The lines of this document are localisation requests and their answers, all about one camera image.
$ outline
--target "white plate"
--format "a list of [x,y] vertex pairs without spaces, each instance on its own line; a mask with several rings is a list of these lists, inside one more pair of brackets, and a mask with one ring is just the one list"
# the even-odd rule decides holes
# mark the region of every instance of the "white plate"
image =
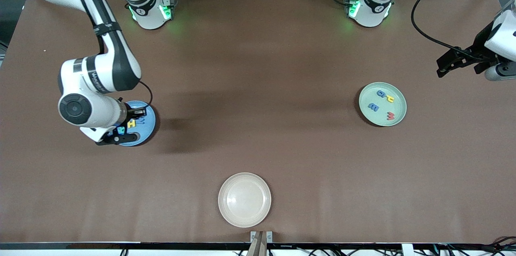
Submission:
[[405,118],[407,101],[397,87],[389,83],[370,83],[359,96],[360,111],[379,126],[394,126]]
[[242,172],[224,182],[219,192],[219,210],[231,225],[249,228],[267,217],[271,200],[269,187],[261,177]]

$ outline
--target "brown table surface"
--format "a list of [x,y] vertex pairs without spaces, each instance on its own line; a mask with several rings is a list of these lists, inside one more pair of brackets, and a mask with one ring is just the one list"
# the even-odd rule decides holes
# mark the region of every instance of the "brown table surface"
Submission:
[[[136,148],[96,146],[57,113],[63,61],[95,54],[85,14],[28,0],[0,72],[0,241],[490,243],[516,234],[514,81],[472,67],[439,79],[446,52],[396,0],[367,29],[331,0],[179,0],[175,20],[143,30],[108,0],[160,128]],[[497,0],[424,0],[416,20],[467,47]],[[356,109],[374,81],[408,102],[399,125]],[[143,87],[114,94],[148,100]],[[228,224],[219,188],[238,172],[269,184],[258,226]]]

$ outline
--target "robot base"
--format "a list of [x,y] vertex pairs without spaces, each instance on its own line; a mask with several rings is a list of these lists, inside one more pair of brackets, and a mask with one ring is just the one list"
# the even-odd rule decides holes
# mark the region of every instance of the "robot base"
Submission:
[[133,20],[144,29],[152,30],[160,28],[164,23],[174,17],[175,0],[157,0],[153,8],[145,16],[140,16],[131,10]]
[[374,13],[372,9],[364,2],[364,0],[357,0],[355,5],[350,8],[348,15],[351,19],[354,19],[362,26],[374,27],[380,25],[385,17],[389,15],[390,7],[391,4],[389,4],[389,6],[385,7],[383,10],[379,10],[380,13]]
[[[127,105],[131,108],[141,108],[147,105],[139,100],[132,100],[127,102]],[[146,108],[147,115],[140,117],[136,120],[130,120],[126,126],[119,126],[118,133],[134,133],[138,139],[134,142],[124,142],[119,144],[120,146],[137,146],[143,144],[147,139],[153,135],[156,128],[156,113],[151,106]]]

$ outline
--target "green led light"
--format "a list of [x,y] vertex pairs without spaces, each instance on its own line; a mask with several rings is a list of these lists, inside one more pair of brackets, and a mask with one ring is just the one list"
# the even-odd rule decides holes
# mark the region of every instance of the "green led light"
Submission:
[[170,8],[168,8],[167,6],[163,7],[160,5],[160,10],[163,14],[164,19],[170,19],[170,17],[172,17],[172,15],[170,14]]
[[136,17],[134,16],[134,12],[133,12],[133,10],[131,9],[131,7],[130,7],[130,6],[129,6],[129,10],[130,10],[130,12],[131,12],[131,14],[132,14],[132,16],[133,16],[133,20],[134,20],[134,21],[136,21]]
[[358,10],[360,8],[360,1],[356,1],[356,3],[350,8],[350,17],[356,17]]

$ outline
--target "light green plate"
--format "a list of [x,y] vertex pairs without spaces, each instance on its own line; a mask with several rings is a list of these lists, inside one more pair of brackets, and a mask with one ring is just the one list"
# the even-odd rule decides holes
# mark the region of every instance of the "light green plate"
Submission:
[[370,83],[366,85],[359,96],[360,111],[367,120],[379,126],[393,126],[405,118],[407,113],[407,101],[403,94],[389,83]]

